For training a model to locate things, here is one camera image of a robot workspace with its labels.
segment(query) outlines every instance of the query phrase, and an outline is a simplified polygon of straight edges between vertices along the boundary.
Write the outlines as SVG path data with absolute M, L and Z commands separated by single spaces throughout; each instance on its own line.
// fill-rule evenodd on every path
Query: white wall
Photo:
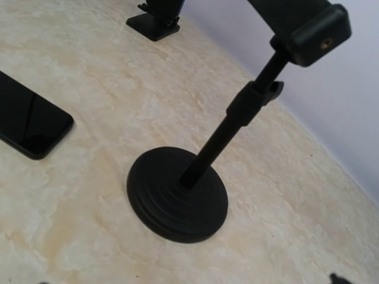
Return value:
M 287 67 L 280 100 L 379 204 L 379 1 L 339 3 L 352 38 L 309 68 Z M 273 54 L 247 0 L 186 0 L 183 13 L 254 76 Z

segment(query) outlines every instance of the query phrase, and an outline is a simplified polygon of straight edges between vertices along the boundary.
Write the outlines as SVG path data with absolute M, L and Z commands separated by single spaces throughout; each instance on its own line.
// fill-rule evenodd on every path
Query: metal rod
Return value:
M 252 85 L 254 90 L 264 95 L 287 63 L 287 55 L 276 52 L 254 81 Z M 180 184 L 187 189 L 193 188 L 242 126 L 242 123 L 226 116 L 183 173 L 179 180 Z

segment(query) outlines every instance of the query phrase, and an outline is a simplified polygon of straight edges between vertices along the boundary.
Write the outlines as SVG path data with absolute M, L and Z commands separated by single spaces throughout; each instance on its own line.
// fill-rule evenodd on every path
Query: black plastic mount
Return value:
M 206 240 L 226 218 L 226 190 L 211 167 L 191 190 L 179 183 L 195 158 L 178 148 L 153 149 L 136 160 L 128 175 L 127 194 L 133 210 L 153 232 L 171 241 Z
M 183 0 L 174 2 L 174 7 L 164 8 L 157 0 L 148 0 L 146 4 L 138 5 L 146 13 L 129 18 L 126 24 L 149 40 L 161 40 L 180 29 L 178 21 Z
M 347 10 L 327 0 L 248 1 L 291 54 L 291 62 L 303 67 L 335 49 L 352 33 Z

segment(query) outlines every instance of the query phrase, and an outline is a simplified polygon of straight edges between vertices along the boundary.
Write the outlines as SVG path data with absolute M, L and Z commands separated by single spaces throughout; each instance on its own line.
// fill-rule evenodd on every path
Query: phone stand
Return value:
M 262 4 L 262 9 L 269 7 L 265 1 L 250 2 Z M 324 4 L 325 0 L 309 2 Z M 307 11 L 297 12 L 302 15 Z M 308 66 L 351 35 L 347 12 L 340 5 L 329 4 L 305 27 L 291 28 L 295 29 L 293 33 L 285 28 L 278 30 L 271 40 L 273 57 L 256 80 L 237 94 L 226 109 L 225 119 L 197 155 L 164 147 L 148 151 L 136 160 L 127 178 L 127 194 L 137 216 L 152 231 L 181 243 L 211 237 L 224 223 L 228 207 L 223 182 L 211 167 L 213 161 L 263 106 L 279 96 L 284 83 L 275 80 L 288 62 Z
M 149 4 L 138 5 L 138 8 L 146 13 L 129 18 L 126 24 L 149 40 L 158 41 L 179 31 L 179 17 L 163 15 Z

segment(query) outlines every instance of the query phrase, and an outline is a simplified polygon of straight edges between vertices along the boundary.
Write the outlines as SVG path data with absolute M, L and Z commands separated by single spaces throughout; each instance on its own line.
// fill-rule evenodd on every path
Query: black smartphone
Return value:
M 73 118 L 0 71 L 0 139 L 33 160 L 47 156 Z

